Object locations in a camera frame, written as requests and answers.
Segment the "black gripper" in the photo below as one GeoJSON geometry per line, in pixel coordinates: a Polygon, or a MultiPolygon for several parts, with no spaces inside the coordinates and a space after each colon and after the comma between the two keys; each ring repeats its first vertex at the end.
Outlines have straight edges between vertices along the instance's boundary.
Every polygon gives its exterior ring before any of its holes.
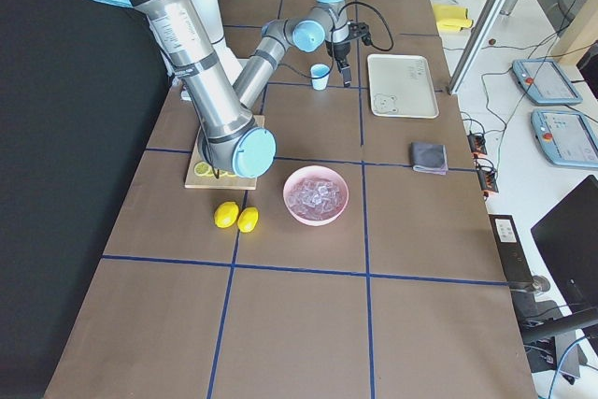
{"type": "Polygon", "coordinates": [[[327,41],[326,50],[328,55],[338,64],[338,71],[342,78],[343,87],[350,87],[352,75],[348,55],[351,51],[351,43],[347,40],[336,43],[327,41]]]}

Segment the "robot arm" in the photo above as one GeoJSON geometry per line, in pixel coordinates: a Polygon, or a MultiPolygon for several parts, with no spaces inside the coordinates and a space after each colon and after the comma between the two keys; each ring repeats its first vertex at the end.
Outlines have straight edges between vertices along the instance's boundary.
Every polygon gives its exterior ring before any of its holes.
{"type": "Polygon", "coordinates": [[[147,17],[165,59],[191,97],[201,127],[197,148],[216,170],[257,178],[274,161],[275,138],[257,124],[251,108],[289,48],[312,52],[327,45],[344,84],[350,84],[346,0],[316,0],[302,17],[269,22],[245,64],[226,46],[218,0],[93,1],[133,8],[147,17]]]}

